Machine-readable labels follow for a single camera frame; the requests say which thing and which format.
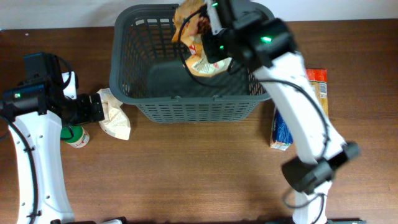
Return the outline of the green lid jar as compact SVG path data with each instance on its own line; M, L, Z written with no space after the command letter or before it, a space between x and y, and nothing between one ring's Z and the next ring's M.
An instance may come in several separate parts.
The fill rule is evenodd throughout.
M88 144L90 135L82 126L67 126L62 128L60 139L74 148L81 148Z

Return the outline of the beige paper bag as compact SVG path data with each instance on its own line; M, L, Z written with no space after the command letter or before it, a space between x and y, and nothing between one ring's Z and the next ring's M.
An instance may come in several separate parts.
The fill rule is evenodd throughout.
M119 101L109 88L97 91L101 98L104 120L99 122L101 129L111 137L129 140L131 124L127 115L121 109L123 103Z

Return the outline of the orange snack pouch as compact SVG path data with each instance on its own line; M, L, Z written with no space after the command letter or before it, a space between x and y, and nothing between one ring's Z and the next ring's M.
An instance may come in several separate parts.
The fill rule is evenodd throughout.
M172 42L178 43L178 36L181 34L180 40L191 53L191 56L185 60L189 71L196 77L210 78L221 72L226 72L231 63L231 58L219 60L215 63L208 61L201 40L208 32L212 34L206 9L204 12L194 15L180 31L184 20L205 5L206 3L202 0L186 0L179 5L174 14L176 32L172 37Z

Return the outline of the grey plastic basket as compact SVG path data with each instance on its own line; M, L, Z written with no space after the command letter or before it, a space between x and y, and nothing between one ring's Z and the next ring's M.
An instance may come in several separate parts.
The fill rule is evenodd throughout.
M192 78L182 58L186 46L172 42L178 4L141 4L125 9L114 25L109 88L157 123L240 121L270 99L250 71Z

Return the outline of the orange pasta packet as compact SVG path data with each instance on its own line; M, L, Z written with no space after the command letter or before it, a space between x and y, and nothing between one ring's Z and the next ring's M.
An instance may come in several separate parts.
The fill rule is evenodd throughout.
M327 69L307 68L306 73L323 111L328 116Z

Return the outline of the blue tissue multipack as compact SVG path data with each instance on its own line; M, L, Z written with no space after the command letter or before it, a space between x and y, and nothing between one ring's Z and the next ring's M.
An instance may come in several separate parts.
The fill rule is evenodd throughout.
M279 110L275 107L272 126L270 147L280 151L286 151L293 144L292 135Z

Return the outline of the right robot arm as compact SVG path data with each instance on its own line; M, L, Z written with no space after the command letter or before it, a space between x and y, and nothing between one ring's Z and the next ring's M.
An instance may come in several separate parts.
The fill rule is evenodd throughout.
M205 9L211 26L207 56L229 57L250 69L293 137L297 155L282 166L295 195L293 222L326 223L336 171L359 156L359 146L345 140L325 114L283 20L266 16L252 1L207 1Z

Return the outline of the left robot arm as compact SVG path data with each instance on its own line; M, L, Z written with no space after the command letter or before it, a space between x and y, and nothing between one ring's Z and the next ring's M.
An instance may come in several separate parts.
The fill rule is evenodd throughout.
M104 119L100 95L76 93L78 82L61 57L39 52L24 57L26 79L6 90L1 118L17 157L18 223L74 223L60 153L61 131Z

